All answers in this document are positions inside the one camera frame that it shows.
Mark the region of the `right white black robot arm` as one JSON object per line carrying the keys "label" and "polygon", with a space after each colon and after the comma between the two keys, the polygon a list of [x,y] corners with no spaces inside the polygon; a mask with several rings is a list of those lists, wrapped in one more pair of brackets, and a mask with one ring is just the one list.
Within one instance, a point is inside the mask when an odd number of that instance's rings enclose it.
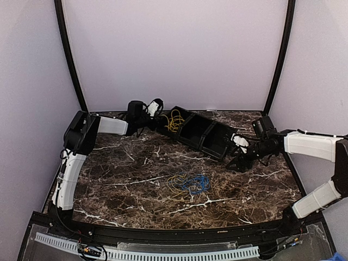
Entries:
{"label": "right white black robot arm", "polygon": [[232,160],[226,168],[235,172],[252,169],[254,162],[283,154],[289,158],[304,157],[314,163],[331,165],[332,175],[304,197],[282,211],[277,230],[289,236],[305,219],[347,198],[347,136],[309,132],[301,129],[278,131],[269,116],[252,122],[255,139],[233,134]]}

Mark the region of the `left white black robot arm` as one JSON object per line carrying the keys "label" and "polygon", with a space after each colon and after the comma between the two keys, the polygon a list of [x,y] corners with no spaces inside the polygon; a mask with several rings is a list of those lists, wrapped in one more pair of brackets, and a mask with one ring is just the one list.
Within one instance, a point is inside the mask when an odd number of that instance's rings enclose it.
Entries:
{"label": "left white black robot arm", "polygon": [[148,105],[142,101],[131,101],[127,111],[118,117],[78,111],[63,137],[64,148],[60,152],[62,163],[49,203],[49,214],[72,216],[78,177],[87,156],[95,147],[97,134],[132,136],[140,135],[144,128],[154,130],[163,107],[163,100],[156,98]]}

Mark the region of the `black three-compartment bin tray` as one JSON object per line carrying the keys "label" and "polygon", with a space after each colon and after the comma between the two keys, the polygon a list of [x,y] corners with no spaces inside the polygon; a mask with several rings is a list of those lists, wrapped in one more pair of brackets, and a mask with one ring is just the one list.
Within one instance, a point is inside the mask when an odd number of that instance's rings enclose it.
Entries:
{"label": "black three-compartment bin tray", "polygon": [[218,161],[230,153],[223,137],[237,133],[235,128],[178,106],[160,116],[165,117],[165,126],[158,133]]}

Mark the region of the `blue object bottom corner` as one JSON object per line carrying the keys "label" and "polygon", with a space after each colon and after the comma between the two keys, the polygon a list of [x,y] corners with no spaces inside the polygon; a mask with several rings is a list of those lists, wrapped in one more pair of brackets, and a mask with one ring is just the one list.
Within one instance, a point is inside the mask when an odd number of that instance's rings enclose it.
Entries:
{"label": "blue object bottom corner", "polygon": [[329,260],[331,261],[347,261],[340,253],[336,252]]}

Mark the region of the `black front rail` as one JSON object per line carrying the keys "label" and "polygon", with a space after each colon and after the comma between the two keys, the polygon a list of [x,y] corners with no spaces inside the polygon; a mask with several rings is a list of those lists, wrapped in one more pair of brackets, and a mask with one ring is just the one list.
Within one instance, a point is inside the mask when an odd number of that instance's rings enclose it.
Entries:
{"label": "black front rail", "polygon": [[277,229],[266,229],[262,225],[246,225],[213,229],[135,229],[117,228],[106,225],[71,221],[67,230],[57,219],[47,220],[48,230],[57,235],[70,235],[76,231],[79,235],[92,238],[98,243],[117,245],[118,243],[140,244],[212,244],[236,241],[239,244],[272,244],[283,235]]}

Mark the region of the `left black frame post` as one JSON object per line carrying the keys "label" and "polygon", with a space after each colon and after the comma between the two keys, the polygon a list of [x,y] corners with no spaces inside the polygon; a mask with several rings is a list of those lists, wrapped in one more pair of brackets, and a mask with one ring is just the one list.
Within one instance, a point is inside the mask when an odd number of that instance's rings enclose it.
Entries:
{"label": "left black frame post", "polygon": [[64,54],[65,54],[65,59],[67,63],[67,67],[70,73],[71,81],[73,84],[74,92],[76,94],[79,106],[82,111],[88,112],[88,106],[86,104],[82,87],[79,82],[78,74],[77,74],[77,69],[74,63],[74,58],[72,55],[72,50],[69,42],[69,36],[67,32],[67,26],[65,22],[65,15],[64,15],[64,10],[63,10],[63,1],[61,0],[54,0],[54,7],[55,7],[55,13],[56,13],[56,18],[57,18],[57,23],[58,23],[58,28],[59,28],[59,34],[61,38],[61,43],[63,46]]}

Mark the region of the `black frame post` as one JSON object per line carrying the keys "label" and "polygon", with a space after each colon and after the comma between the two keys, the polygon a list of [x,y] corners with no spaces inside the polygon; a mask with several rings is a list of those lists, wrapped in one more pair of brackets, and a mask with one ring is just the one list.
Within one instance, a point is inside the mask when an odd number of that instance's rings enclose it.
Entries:
{"label": "black frame post", "polygon": [[55,13],[56,13],[56,18],[57,18],[57,23],[58,23],[58,28],[59,28],[59,34],[61,38],[61,43],[63,46],[64,54],[65,54],[65,59],[67,63],[67,67],[70,73],[71,81],[73,84],[74,92],[76,94],[79,106],[82,111],[88,112],[88,106],[86,104],[82,87],[79,82],[78,74],[77,74],[77,69],[74,63],[74,58],[72,55],[72,50],[69,42],[69,36],[67,32],[67,26],[65,22],[65,15],[64,15],[64,10],[63,10],[63,1],[61,0],[54,0],[54,7],[55,7]]}
{"label": "black frame post", "polygon": [[296,5],[296,0],[288,0],[281,45],[279,48],[279,54],[278,54],[277,63],[275,66],[274,75],[271,81],[270,90],[269,90],[266,103],[263,109],[263,115],[269,115],[273,101],[276,96],[276,91],[281,78],[283,65],[285,62],[286,54],[287,54],[289,39],[291,35],[291,29],[292,29],[294,13],[295,13],[295,5]]}

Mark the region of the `right black frame post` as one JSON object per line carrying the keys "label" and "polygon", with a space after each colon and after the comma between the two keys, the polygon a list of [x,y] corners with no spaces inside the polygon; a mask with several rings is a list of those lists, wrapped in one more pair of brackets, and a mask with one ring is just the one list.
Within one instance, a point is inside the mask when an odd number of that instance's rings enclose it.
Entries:
{"label": "right black frame post", "polygon": [[285,62],[286,54],[287,54],[289,39],[291,35],[291,29],[292,29],[294,13],[295,13],[295,5],[296,5],[296,0],[288,0],[281,45],[279,48],[279,54],[278,54],[277,63],[275,66],[274,75],[271,81],[270,90],[269,90],[266,103],[263,109],[263,115],[269,115],[273,101],[276,96],[276,91],[281,78],[283,65]]}

